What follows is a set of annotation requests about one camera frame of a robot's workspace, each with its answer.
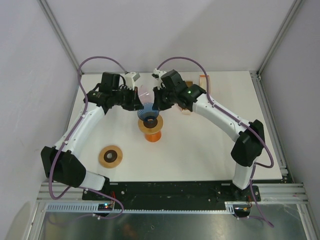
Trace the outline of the blue ribbed glass dripper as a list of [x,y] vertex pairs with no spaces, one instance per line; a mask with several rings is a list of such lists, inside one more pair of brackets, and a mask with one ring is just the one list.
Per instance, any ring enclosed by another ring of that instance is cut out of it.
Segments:
[[151,102],[144,103],[143,109],[137,111],[138,118],[146,123],[154,122],[159,115],[159,110],[154,109],[153,106],[154,104]]

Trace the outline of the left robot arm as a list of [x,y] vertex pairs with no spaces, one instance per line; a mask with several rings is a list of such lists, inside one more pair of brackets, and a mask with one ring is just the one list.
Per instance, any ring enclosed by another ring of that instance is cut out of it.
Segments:
[[121,106],[127,111],[144,108],[135,85],[139,78],[140,74],[133,71],[124,75],[104,72],[101,82],[85,93],[74,123],[53,147],[45,146],[40,153],[45,175],[51,181],[73,188],[93,189],[100,200],[110,196],[106,178],[87,170],[80,155],[90,133],[112,107]]

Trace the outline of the orange glass carafe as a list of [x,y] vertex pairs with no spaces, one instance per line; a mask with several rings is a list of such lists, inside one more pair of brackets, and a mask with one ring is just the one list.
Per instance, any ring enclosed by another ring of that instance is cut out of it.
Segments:
[[159,131],[154,134],[145,134],[144,137],[148,142],[155,143],[161,139],[162,133]]

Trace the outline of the pink glass dripper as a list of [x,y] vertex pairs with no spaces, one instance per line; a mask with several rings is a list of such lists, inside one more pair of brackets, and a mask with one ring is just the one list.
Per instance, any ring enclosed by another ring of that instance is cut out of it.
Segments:
[[138,89],[138,96],[142,104],[150,103],[152,98],[150,93],[148,92],[148,89],[141,85]]

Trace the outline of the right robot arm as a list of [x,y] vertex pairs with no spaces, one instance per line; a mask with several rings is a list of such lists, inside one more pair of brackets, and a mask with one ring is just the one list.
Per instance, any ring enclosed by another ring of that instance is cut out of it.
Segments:
[[253,122],[244,121],[214,101],[199,85],[187,86],[176,70],[166,72],[155,69],[152,76],[158,81],[153,88],[153,110],[165,111],[177,104],[206,118],[234,141],[230,154],[235,161],[235,171],[230,194],[235,200],[242,201],[249,194],[253,166],[263,150],[264,125],[257,119]]

